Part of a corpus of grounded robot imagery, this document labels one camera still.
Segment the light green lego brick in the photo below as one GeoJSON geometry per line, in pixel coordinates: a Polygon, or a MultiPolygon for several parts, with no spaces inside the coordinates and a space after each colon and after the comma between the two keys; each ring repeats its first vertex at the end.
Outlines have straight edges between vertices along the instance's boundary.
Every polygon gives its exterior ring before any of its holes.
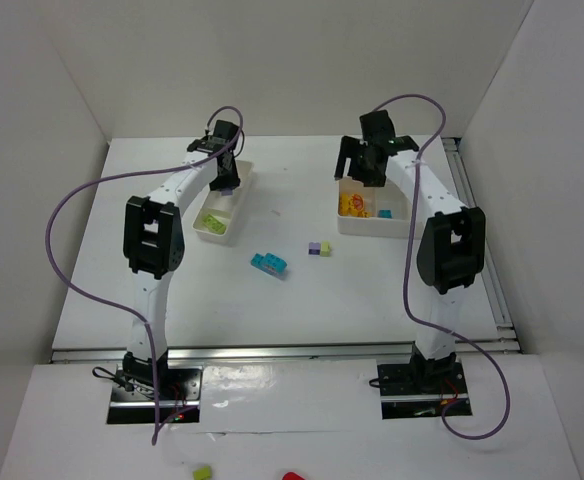
{"type": "Polygon", "coordinates": [[[218,220],[211,214],[206,214],[202,217],[202,223],[204,225],[216,225],[218,220]]]}

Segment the large white divided container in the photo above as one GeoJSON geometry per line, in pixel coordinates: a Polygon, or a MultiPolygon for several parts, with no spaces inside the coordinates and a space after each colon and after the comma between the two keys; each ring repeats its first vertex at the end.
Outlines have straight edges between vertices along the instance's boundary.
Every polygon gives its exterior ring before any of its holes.
{"type": "Polygon", "coordinates": [[[340,216],[337,203],[337,230],[341,234],[368,237],[407,239],[410,228],[411,203],[391,181],[384,187],[364,187],[359,181],[344,178],[337,181],[338,197],[341,194],[359,194],[365,201],[369,218],[340,216]],[[378,217],[378,211],[389,209],[392,219],[378,217]]]}

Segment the teal lego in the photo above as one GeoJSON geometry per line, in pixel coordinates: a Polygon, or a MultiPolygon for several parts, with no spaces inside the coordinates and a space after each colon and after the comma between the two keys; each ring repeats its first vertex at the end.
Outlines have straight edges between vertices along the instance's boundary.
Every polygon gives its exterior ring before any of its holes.
{"type": "Polygon", "coordinates": [[[379,218],[392,219],[393,215],[389,209],[382,209],[378,211],[379,218]]]}

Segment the teal lego brick stack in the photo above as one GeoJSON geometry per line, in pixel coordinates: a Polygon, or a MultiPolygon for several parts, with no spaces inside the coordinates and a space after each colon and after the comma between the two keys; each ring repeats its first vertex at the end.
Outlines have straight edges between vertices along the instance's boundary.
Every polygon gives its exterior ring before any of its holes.
{"type": "Polygon", "coordinates": [[[283,277],[287,270],[287,262],[272,253],[265,255],[256,253],[251,259],[251,265],[275,277],[283,277]]]}

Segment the small purple lego brick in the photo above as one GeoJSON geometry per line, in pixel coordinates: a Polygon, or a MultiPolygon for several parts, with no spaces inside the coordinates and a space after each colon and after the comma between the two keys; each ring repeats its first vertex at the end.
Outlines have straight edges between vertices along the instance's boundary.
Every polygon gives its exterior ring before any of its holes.
{"type": "Polygon", "coordinates": [[[310,242],[308,244],[308,254],[318,256],[321,251],[321,244],[319,242],[310,242]]]}

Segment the green lego plate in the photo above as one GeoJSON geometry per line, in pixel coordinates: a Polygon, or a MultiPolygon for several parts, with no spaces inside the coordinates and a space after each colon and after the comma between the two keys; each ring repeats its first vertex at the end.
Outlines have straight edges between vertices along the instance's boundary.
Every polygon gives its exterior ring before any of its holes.
{"type": "Polygon", "coordinates": [[[212,232],[216,235],[224,235],[226,232],[226,225],[219,220],[218,220],[218,223],[216,225],[205,225],[205,226],[210,232],[212,232]]]}

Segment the green lego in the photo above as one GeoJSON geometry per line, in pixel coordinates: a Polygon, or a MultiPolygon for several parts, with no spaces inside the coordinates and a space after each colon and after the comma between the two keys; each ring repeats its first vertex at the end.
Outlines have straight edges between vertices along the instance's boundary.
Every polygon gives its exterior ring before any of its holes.
{"type": "Polygon", "coordinates": [[[320,243],[320,255],[323,257],[328,257],[331,255],[331,244],[327,241],[320,243]]]}

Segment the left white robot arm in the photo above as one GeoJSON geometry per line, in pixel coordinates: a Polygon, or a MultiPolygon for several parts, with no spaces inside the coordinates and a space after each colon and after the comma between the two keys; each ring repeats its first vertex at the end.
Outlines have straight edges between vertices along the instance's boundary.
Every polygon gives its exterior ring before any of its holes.
{"type": "Polygon", "coordinates": [[[240,186],[234,154],[240,133],[238,125],[218,120],[187,147],[184,170],[126,203],[123,254],[132,271],[136,311],[123,359],[128,378],[152,385],[154,372],[160,380],[168,376],[165,322],[169,285],[186,252],[182,217],[202,190],[240,186]]]}

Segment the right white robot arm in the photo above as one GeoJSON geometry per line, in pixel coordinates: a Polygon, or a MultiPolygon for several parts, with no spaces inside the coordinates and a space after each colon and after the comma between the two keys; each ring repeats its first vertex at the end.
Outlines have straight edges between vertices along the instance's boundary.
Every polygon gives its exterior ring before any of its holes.
{"type": "Polygon", "coordinates": [[[428,392],[454,370],[461,305],[484,268],[486,217],[445,187],[424,161],[423,146],[397,136],[387,111],[366,113],[359,121],[362,136],[342,138],[334,177],[373,188],[392,182],[411,201],[405,270],[418,272],[430,311],[421,318],[411,306],[404,307],[418,326],[409,378],[428,392]]]}

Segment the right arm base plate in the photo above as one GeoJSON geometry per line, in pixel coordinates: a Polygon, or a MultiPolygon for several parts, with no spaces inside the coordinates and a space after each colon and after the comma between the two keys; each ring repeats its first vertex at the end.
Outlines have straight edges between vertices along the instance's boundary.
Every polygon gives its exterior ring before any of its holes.
{"type": "Polygon", "coordinates": [[[368,381],[380,395],[384,420],[471,416],[472,407],[464,370],[456,362],[450,373],[427,386],[418,386],[408,364],[379,364],[377,377],[368,381]]]}

